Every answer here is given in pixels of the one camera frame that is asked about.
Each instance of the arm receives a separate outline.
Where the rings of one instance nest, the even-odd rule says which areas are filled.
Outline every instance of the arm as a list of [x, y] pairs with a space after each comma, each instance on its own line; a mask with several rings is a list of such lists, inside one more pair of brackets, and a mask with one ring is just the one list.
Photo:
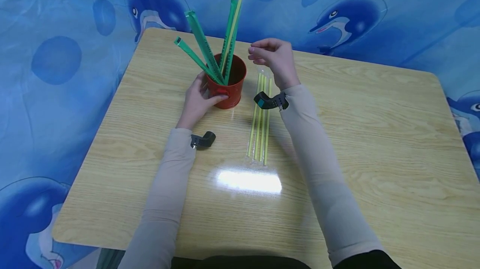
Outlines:
[[315, 100], [295, 70], [290, 43], [268, 38], [252, 44], [249, 59], [270, 67], [289, 102], [281, 111], [318, 223], [335, 269], [399, 268], [382, 251], [342, 176], [333, 147], [316, 113]]
[[209, 108], [227, 98], [207, 98], [205, 85], [205, 74], [200, 73], [186, 92], [180, 120], [170, 132], [142, 219], [119, 269], [169, 269], [171, 266], [188, 175], [195, 161], [195, 149], [190, 146], [192, 129]]
[[333, 147], [303, 85], [285, 90], [289, 106], [281, 111], [290, 133], [332, 266], [355, 254], [382, 250], [345, 184]]

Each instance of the right hand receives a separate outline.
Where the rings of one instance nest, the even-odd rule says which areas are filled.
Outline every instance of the right hand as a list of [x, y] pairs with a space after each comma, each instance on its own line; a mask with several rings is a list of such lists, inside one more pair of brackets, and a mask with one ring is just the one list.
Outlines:
[[293, 61], [292, 45], [277, 38], [257, 41], [248, 48], [248, 59], [254, 64], [265, 65], [272, 70], [275, 84], [280, 91], [300, 84]]

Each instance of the blue fabric backdrop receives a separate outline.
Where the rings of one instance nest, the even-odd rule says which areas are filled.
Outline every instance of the blue fabric backdrop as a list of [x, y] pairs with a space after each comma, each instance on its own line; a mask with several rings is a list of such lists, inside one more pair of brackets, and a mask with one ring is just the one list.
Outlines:
[[[230, 0], [0, 6], [0, 268], [66, 268], [92, 248], [51, 227], [143, 30], [189, 31], [192, 9], [223, 38]], [[238, 39], [436, 74], [480, 170], [479, 26], [480, 0], [244, 0]]]

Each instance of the light wood grain surface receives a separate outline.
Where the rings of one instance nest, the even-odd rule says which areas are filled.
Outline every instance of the light wood grain surface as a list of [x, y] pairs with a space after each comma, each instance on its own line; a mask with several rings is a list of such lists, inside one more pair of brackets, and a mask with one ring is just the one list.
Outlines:
[[[173, 44], [177, 35], [201, 55], [193, 35], [145, 32], [57, 218], [57, 241], [127, 247], [184, 92], [199, 73]], [[208, 40], [221, 51], [222, 39]], [[277, 110], [269, 164], [246, 157], [257, 78], [248, 47], [237, 42], [235, 50], [247, 64], [240, 104], [212, 110], [194, 130], [213, 131], [217, 140], [197, 152], [176, 255], [273, 254], [328, 268]], [[479, 183], [435, 76], [303, 52], [295, 60], [345, 178], [395, 262], [404, 269], [477, 268]]]

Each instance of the red cup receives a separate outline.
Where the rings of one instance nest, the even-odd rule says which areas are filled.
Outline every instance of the red cup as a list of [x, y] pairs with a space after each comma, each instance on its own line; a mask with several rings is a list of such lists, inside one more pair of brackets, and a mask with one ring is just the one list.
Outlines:
[[[215, 60], [220, 63], [221, 54], [215, 54]], [[235, 54], [232, 59], [232, 66], [230, 68], [230, 79], [228, 85], [219, 85], [209, 76], [207, 76], [207, 87], [210, 92], [210, 96], [227, 95], [228, 98], [224, 101], [215, 104], [216, 107], [222, 110], [228, 110], [239, 104], [241, 99], [241, 89], [243, 87], [243, 81], [247, 76], [247, 66], [237, 57]]]

